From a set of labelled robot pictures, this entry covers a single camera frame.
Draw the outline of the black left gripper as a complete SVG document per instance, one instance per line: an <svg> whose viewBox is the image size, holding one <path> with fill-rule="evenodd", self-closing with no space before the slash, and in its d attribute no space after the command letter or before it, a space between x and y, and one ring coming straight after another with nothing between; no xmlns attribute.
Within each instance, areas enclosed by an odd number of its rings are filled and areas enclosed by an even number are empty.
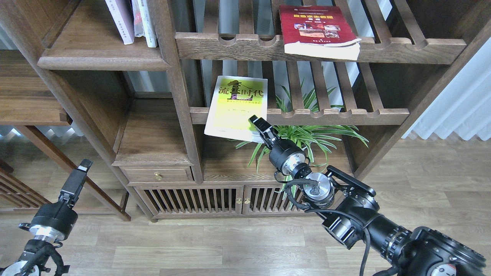
<svg viewBox="0 0 491 276"><path fill-rule="evenodd" d="M44 204L31 223L20 223L19 228L32 233L35 240L46 242L66 240L78 219L78 214L72 208L79 199L92 164L93 161L90 159L83 159L67 178L60 191L58 202Z"/></svg>

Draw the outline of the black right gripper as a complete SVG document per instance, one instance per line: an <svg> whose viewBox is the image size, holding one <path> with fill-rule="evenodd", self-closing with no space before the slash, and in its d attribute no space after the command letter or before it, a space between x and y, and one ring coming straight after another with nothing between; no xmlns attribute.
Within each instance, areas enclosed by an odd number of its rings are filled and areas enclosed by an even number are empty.
<svg viewBox="0 0 491 276"><path fill-rule="evenodd" d="M278 138L276 129L265 119L249 118L265 146L271 150L269 160L284 175L307 175L305 153L291 140Z"/></svg>

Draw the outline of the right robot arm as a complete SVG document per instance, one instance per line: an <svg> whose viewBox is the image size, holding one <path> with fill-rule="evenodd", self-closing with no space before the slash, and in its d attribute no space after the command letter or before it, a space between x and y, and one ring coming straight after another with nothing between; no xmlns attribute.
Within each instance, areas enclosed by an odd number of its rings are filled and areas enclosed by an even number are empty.
<svg viewBox="0 0 491 276"><path fill-rule="evenodd" d="M267 121L252 116L269 160L278 173L291 175L284 191L289 201L323 219L323 227L347 249L359 240L366 244L360 274L363 275L370 248L391 267L379 276L481 276L485 258L471 248L428 227L409 231L379 213L376 192L328 166L326 173L313 173L305 153L291 140L282 139Z"/></svg>

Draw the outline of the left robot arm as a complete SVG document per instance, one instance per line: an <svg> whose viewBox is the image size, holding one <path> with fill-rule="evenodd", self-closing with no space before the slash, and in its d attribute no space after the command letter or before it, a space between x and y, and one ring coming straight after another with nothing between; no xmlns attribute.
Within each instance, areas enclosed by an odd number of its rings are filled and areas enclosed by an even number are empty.
<svg viewBox="0 0 491 276"><path fill-rule="evenodd" d="M86 181L87 172L92 165L89 159L83 159L73 169L60 191L58 202L41 206L30 223L20 223L18 227L33 234L24 247L19 259L1 269L2 276L40 276L49 272L46 262L49 258L56 264L56 276L67 274L69 265L56 251L63 246L62 241L69 237L78 214L72 209Z"/></svg>

